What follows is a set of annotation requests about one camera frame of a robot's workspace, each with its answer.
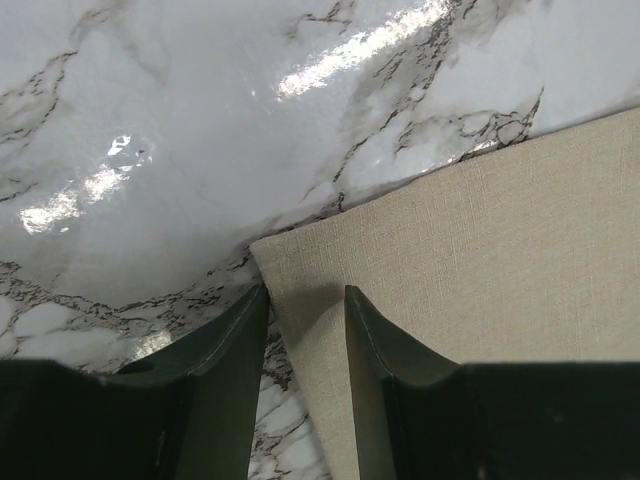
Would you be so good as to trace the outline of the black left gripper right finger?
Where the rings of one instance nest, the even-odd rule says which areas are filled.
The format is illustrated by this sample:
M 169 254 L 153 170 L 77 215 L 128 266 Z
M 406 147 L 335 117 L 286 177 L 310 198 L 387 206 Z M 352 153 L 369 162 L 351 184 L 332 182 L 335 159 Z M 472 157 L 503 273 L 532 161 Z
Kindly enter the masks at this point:
M 635 362 L 458 364 L 357 287 L 344 313 L 363 479 L 635 479 Z

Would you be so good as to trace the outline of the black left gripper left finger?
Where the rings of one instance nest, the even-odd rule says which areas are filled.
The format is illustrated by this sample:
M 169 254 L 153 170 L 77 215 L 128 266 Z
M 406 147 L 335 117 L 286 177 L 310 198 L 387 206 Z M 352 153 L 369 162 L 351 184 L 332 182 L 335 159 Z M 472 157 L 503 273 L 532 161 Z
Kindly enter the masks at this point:
M 264 286 L 111 375 L 1 364 L 5 479 L 244 479 L 269 321 Z

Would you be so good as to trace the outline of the beige linen napkin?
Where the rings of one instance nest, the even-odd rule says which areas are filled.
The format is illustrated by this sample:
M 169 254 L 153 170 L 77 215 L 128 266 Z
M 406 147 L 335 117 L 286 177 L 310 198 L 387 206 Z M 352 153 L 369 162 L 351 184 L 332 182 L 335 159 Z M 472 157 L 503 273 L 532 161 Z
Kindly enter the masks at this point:
M 639 113 L 469 159 L 251 246 L 331 475 L 355 479 L 344 291 L 459 362 L 639 356 Z

